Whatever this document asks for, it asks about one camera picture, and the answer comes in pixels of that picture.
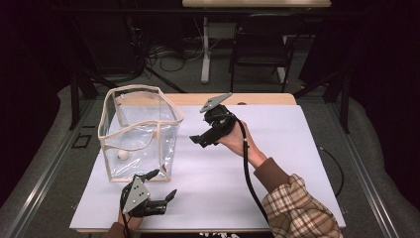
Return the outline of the person's right hand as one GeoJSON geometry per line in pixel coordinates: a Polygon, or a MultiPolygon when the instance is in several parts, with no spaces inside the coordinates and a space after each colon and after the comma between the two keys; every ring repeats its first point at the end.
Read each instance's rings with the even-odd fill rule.
{"type": "Polygon", "coordinates": [[[218,140],[219,144],[240,157],[247,157],[248,162],[257,169],[266,160],[267,156],[258,148],[245,121],[237,122],[233,130],[218,140]]]}

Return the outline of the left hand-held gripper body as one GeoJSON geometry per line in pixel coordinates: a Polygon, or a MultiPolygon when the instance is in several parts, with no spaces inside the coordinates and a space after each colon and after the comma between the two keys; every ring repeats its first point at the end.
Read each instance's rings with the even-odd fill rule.
{"type": "Polygon", "coordinates": [[[120,197],[121,212],[132,217],[163,215],[166,206],[165,200],[151,200],[151,194],[140,176],[133,177],[133,180],[123,188],[120,197]]]}

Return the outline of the light desk with white legs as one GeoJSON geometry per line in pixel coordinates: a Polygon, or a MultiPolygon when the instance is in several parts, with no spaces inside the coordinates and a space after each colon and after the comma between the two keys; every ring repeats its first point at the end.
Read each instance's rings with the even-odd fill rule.
{"type": "MultiPolygon", "coordinates": [[[[245,8],[263,8],[263,9],[279,9],[279,8],[328,8],[331,6],[331,0],[182,0],[182,6],[198,10],[234,10],[245,8]]],[[[210,79],[210,45],[209,39],[232,39],[234,34],[234,24],[231,22],[215,23],[208,17],[203,18],[203,63],[201,72],[201,82],[206,84],[210,79]]]]}

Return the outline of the white table mat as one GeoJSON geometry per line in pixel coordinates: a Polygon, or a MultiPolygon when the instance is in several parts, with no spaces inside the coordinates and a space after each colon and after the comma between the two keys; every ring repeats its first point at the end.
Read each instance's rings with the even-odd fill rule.
{"type": "MultiPolygon", "coordinates": [[[[321,162],[303,110],[298,105],[232,105],[259,148],[289,174],[305,181],[307,190],[326,205],[340,226],[346,224],[321,162]]],[[[154,200],[170,192],[175,198],[163,215],[145,219],[143,232],[266,231],[256,205],[266,191],[255,177],[246,178],[243,161],[222,145],[203,148],[191,136],[207,130],[198,107],[183,107],[171,179],[146,184],[154,200]]],[[[79,232],[103,231],[118,215],[123,184],[107,178],[105,160],[97,158],[70,222],[79,232]]]]}

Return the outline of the person's left hand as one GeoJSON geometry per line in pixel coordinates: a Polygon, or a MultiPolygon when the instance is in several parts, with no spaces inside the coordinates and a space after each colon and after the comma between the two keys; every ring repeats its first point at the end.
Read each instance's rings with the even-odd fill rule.
{"type": "Polygon", "coordinates": [[[121,224],[124,228],[136,231],[140,228],[141,224],[143,223],[143,218],[132,217],[129,214],[119,212],[118,223],[121,224]]]}

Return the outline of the black metal stand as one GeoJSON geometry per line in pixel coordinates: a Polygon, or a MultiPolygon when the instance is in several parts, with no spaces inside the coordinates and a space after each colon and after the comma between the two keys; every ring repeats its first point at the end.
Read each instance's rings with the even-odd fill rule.
{"type": "Polygon", "coordinates": [[[351,76],[348,73],[332,72],[326,77],[316,81],[315,83],[310,84],[303,89],[298,90],[297,92],[294,92],[293,96],[295,98],[300,98],[325,83],[327,83],[328,86],[322,98],[326,103],[333,103],[337,100],[338,96],[341,96],[339,122],[343,130],[349,134],[350,130],[348,122],[351,76]]]}
{"type": "Polygon", "coordinates": [[[70,96],[71,96],[71,124],[69,129],[73,130],[80,120],[79,92],[87,99],[95,99],[98,92],[94,86],[93,79],[96,75],[90,69],[75,70],[70,75],[70,96]]]}

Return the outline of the clear plastic bag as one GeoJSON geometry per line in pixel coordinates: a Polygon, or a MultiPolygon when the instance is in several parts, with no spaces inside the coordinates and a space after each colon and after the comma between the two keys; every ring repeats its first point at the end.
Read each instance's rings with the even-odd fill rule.
{"type": "Polygon", "coordinates": [[[135,84],[109,90],[97,132],[109,181],[129,181],[153,170],[159,170],[156,180],[169,181],[183,119],[180,108],[157,87],[135,84]],[[119,150],[130,157],[120,160],[119,150]]]}

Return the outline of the black floor socket frame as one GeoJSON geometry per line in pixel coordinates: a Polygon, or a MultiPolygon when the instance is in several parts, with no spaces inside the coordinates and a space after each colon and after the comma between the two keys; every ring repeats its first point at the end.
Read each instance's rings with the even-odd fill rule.
{"type": "Polygon", "coordinates": [[[72,149],[86,149],[91,141],[92,136],[79,133],[72,143],[72,149]]]}

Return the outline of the grey metal floor rail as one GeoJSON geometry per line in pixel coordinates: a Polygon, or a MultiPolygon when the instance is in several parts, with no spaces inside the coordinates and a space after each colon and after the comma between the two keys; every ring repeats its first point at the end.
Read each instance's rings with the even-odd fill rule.
{"type": "Polygon", "coordinates": [[[89,116],[95,100],[82,102],[79,118],[72,125],[71,106],[62,102],[58,114],[44,141],[12,194],[0,209],[3,223],[0,238],[22,238],[48,194],[59,172],[70,144],[75,141],[82,123],[89,116]]]}
{"type": "Polygon", "coordinates": [[[350,134],[347,134],[340,123],[340,113],[334,103],[326,103],[329,113],[333,117],[334,125],[338,128],[342,140],[346,144],[346,148],[350,152],[350,161],[353,170],[364,191],[370,209],[376,219],[376,222],[382,232],[384,238],[399,238],[393,222],[380,198],[369,174],[363,163],[363,160],[354,144],[350,134]]]}

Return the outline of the person's dark printed clothing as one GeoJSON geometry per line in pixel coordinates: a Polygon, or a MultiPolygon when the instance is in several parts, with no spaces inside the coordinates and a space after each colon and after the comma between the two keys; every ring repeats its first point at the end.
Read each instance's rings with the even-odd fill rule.
{"type": "Polygon", "coordinates": [[[241,238],[238,234],[225,232],[203,232],[198,235],[200,238],[241,238]]]}

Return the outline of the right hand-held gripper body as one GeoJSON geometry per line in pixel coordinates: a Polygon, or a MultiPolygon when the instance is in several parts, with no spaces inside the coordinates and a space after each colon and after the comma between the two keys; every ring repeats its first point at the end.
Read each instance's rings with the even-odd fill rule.
{"type": "Polygon", "coordinates": [[[223,102],[232,95],[232,92],[209,98],[200,113],[204,114],[204,121],[211,128],[202,134],[203,137],[221,138],[228,135],[235,124],[235,116],[231,113],[223,102]]]}

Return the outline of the black chair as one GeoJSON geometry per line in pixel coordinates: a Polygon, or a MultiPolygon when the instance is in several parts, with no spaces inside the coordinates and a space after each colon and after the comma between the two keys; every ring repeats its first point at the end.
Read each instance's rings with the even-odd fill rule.
{"type": "Polygon", "coordinates": [[[241,18],[234,29],[229,64],[230,90],[234,91],[236,66],[284,69],[281,92],[285,90],[296,42],[305,21],[297,15],[256,13],[241,18]]]}

